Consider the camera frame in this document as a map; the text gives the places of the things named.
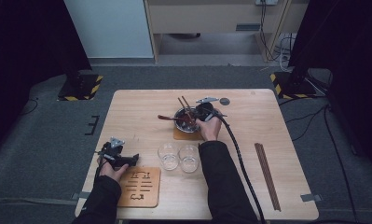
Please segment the gray carpet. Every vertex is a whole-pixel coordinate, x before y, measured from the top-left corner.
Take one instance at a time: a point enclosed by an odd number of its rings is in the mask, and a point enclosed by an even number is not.
[[[33,198],[62,200],[70,205],[1,203],[2,223],[70,223],[75,217],[72,195],[81,191],[113,93],[127,89],[273,89],[269,75],[278,67],[200,66],[94,67],[103,75],[95,98],[60,102],[57,94],[65,81],[58,76],[31,89],[23,113],[0,148],[0,199]],[[285,120],[317,112],[327,100],[297,100],[281,106]],[[94,135],[92,116],[100,116]],[[372,223],[372,166],[356,157],[338,125],[335,114],[326,112],[340,157],[349,178],[359,221]],[[354,220],[338,158],[324,124],[324,112],[308,127],[310,117],[288,123],[296,152],[317,202],[318,220]],[[274,221],[271,223],[298,223]]]

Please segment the table top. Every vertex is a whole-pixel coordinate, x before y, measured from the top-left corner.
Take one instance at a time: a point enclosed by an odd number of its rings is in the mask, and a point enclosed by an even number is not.
[[[191,106],[206,96],[228,98],[229,105],[213,102],[223,114],[236,137],[245,169],[262,207],[266,220],[314,220],[319,216],[314,201],[303,202],[301,195],[310,188],[299,163],[294,145],[284,123],[275,94],[271,90],[121,90],[116,91],[103,125],[96,150],[114,136],[125,141],[121,155],[140,154],[138,166],[160,167],[157,150],[168,142],[197,146],[202,141],[174,140],[173,122],[158,119],[157,115],[172,116],[181,108],[178,97],[184,96]],[[232,140],[222,126],[218,136],[227,144],[258,215],[253,196],[243,178]],[[269,169],[282,211],[273,209],[272,201],[255,143],[264,146]],[[91,192],[97,167],[97,155],[92,158],[82,191]],[[119,219],[211,219],[207,205],[207,185],[201,167],[187,174],[177,167],[173,171],[161,169],[158,206],[155,208],[118,208]],[[86,199],[80,198],[78,216]]]

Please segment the black stand base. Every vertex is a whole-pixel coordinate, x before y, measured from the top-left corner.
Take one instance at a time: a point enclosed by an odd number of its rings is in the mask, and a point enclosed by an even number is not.
[[[58,100],[75,101],[92,99],[101,83],[102,76],[79,75],[79,79],[80,83],[74,87],[69,78],[67,78],[58,94]]]
[[[290,76],[291,73],[287,72],[276,72],[271,75],[271,79],[279,96],[289,96],[287,98],[293,98],[291,96],[305,95],[308,97],[316,94],[313,86],[308,81],[304,80],[301,84],[296,85],[289,81]]]

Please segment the person's hand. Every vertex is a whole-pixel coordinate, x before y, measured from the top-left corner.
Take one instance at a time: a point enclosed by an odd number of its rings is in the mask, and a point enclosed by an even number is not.
[[[200,119],[195,120],[200,126],[200,133],[205,141],[217,140],[218,133],[221,129],[221,120],[217,117],[212,117],[208,121],[204,122]]]
[[[99,173],[99,175],[107,175],[108,177],[116,180],[119,184],[119,179],[121,178],[121,176],[125,173],[125,171],[128,169],[129,165],[128,164],[125,164],[123,166],[121,166],[121,168],[117,171],[113,170],[113,167],[110,165],[109,162],[106,162],[106,159],[103,159],[102,160],[102,169],[101,169],[101,172]]]

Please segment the white wall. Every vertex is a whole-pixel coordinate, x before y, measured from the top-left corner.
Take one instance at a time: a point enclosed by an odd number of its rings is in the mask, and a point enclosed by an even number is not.
[[[65,0],[89,58],[153,58],[143,0]]]

